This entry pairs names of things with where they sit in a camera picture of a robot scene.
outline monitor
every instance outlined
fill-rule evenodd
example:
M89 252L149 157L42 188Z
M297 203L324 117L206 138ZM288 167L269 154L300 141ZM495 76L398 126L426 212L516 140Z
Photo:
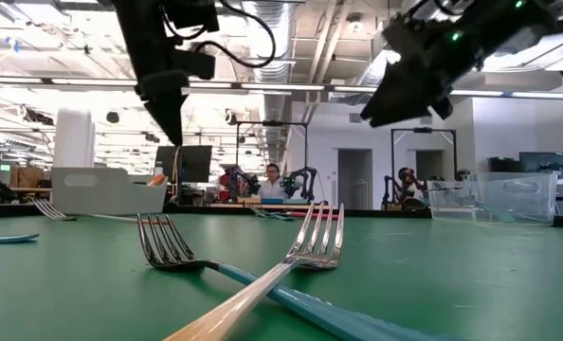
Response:
M525 172L548 171L543 168L563 164L563 153L522 152L519 153L519 163L521 164L522 171ZM556 173L557 178L563 180L563 170L558 170Z
M209 180L209 163L212 158L212 146L184 146L180 149L182 158L183 183L207 183ZM159 146L155 163L161 161L164 175L173 178L175 146Z

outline black cable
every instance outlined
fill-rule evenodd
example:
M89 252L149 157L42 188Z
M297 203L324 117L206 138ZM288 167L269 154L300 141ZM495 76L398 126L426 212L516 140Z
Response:
M164 21L164 25L170 30L170 32L174 35L174 37L180 38L182 40L193 40L197 37L199 37L200 35L204 34L204 32L206 32L206 27L202 26L201 28L199 28L199 30L195 33L193 33L190 36L183 36L181 34L179 34L178 32L176 32L176 29L172 26L172 23L170 22L170 19L168 18L168 14L166 14L166 10L164 9L163 6L159 7L159 11L161 13L161 18Z
M244 62L241 59L239 59L237 56L235 56L233 54L233 52L229 51L228 49L226 49L224 46L213 42L213 41L205 41L200 43L195 49L195 52L199 52L201 51L204 47L208 46L208 45L212 45L212 46L216 46L218 47L221 51L223 51L223 53L225 53L229 58L231 58L233 61L235 61L236 63L238 63L241 66L244 67L248 67L248 68L261 68L261 67L265 67L267 65L269 65L271 62L273 62L273 60L275 59L275 53L276 53L276 44L275 44L275 36L273 35L273 31L271 30L271 28L263 21L261 20L259 17L252 15L244 10L241 9L236 9L233 6L231 6L227 0L219 0L219 2L221 3L221 5L223 5L223 7L225 7L226 9L235 12L237 14L246 16L250 19L253 19L254 21L256 21L257 23L259 23L259 25L261 25L263 27L263 29L266 31L266 33L269 35L269 37L271 38L271 54L269 55L269 57L262 63L248 63L248 62Z
M441 13L443 13L447 16L461 16L461 15L463 15L462 13L457 13L457 12L453 11L452 9L449 9L446 6L444 6L444 4L442 4L442 0L433 0L433 3L435 4L435 6L437 6L437 8L440 10Z

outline fork tines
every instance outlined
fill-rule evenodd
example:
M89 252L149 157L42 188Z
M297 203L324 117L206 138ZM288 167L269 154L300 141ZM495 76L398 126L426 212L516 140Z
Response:
M75 217L69 217L56 209L50 202L46 199L31 199L33 204L40 210L40 212L44 213L44 215L51 219L57 221L72 221L76 220Z
M311 204L309 206L309 210L306 217L304 218L299 234L286 257L296 257L303 259L304 261L300 264L302 266L321 269L334 268L338 264L338 259L340 258L340 249L342 247L343 240L345 208L344 205L341 204L338 210L338 220L336 222L334 243L330 243L330 240L332 239L332 221L334 207L332 205L329 205L328 207L326 224L323 228L321 241L319 240L321 220L322 217L326 215L326 206L324 204L321 204L319 206L316 222L313 226L313 229L310 229L309 227L311 224L311 219L313 217L314 208L314 204ZM307 244L304 244L304 240L307 237L309 231L311 231L309 242Z
M163 219L151 214L144 219L138 214L137 222L142 250L153 267L166 268L195 259L174 221L167 214Z

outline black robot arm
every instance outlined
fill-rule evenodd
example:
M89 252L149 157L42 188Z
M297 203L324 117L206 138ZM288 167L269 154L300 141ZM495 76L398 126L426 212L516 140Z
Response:
M292 197L294 193L299 189L296 186L295 179L297 177L302 177L302 191L300 192L300 197L302 199L308 199L309 201L314 201L316 199L313 193L313 186L316 182L316 177L318 176L318 170L313 167L303 167L300 170L294 170L289 175L283 178L283 189L288 197Z
M398 191L398 192L402 192L402 187L399 186L399 184L397 183L397 181L395 181L395 179L393 179L393 177L385 175L385 194L383 195L383 208L387 209L387 206L389 204L395 204L393 199L391 199L391 202L389 201L389 183L391 183L392 186L392 191Z
M236 201L239 196L240 189L238 188L238 176L244 178L248 185L248 193L256 194L259 192L261 185L255 175L249 175L244 172L239 166L233 166L226 169L229 182L229 197L231 200Z
M299 176L302 177L302 183L303 183L300 197L306 199L304 183L306 183L307 181L307 171L305 170L305 168L302 168L300 170L294 170L290 174L283 177L281 186L283 187L283 191L289 198L292 198L294 196L294 193L296 193L296 191L299 190L299 187L296 185L296 178Z
M554 1L461 1L468 7L458 15L449 13L458 17L456 21L417 19L415 14L425 3L440 10L446 4L419 1L408 12L391 18L383 31L401 60L387 67L361 117L378 127L430 116L430 107L446 119L452 114L447 96L455 81L474 68L481 70L487 57L523 29L529 29L538 40L556 30L556 14L548 5Z
M227 0L218 2L227 10L258 22L271 38L270 56L261 63L247 63L216 42L205 41L193 51L176 47L197 38L204 32L215 32L218 26L214 0L99 0L113 5L126 43L130 62L138 84L136 93L145 108L175 146L182 146L180 108L187 99L181 89L190 86L189 77L203 80L214 77L214 56L202 53L206 45L213 45L244 67L259 68L275 59L276 45L271 28L255 15L231 6ZM173 33L166 35L166 28ZM201 27L190 37L183 37L175 29Z

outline ceiling pipe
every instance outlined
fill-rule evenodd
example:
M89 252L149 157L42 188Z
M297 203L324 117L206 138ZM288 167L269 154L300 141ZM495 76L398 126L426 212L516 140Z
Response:
M261 18L273 32L276 44L276 58L290 58L292 16L294 6L280 2L252 1L244 2L244 10ZM266 58L271 53L270 38L266 31L255 21L248 24L248 38L250 54L256 58ZM269 65L254 69L257 82L288 83L292 65L289 63L273 62ZM264 118L282 119L285 96L263 95ZM277 141L281 137L279 131L268 130L267 140ZM269 149L269 162L278 163L280 154L275 148Z
M332 60L332 56L334 55L336 50L336 45L338 44L338 39L340 38L340 33L345 27L347 15L349 15L349 10L351 10L351 4L352 2L343 1L342 5L340 5L340 13L338 15L338 18L336 19L336 28L332 35L332 38L330 38L330 43L328 44L328 49L326 50L326 56L323 59L321 67L319 68L319 74L316 78L317 83L321 83L326 76L326 72L328 71L328 67L330 66L330 61Z
M321 54L323 53L323 48L326 46L326 42L328 41L328 32L330 31L332 21L334 20L335 10L336 4L332 2L329 3L325 11L326 21L321 28L321 32L318 38L318 44L316 45L316 51L313 56L313 61L311 62L311 68L309 69L309 76L307 77L308 83L313 82L313 80L315 79L316 71L318 70L319 66L319 60L321 60Z

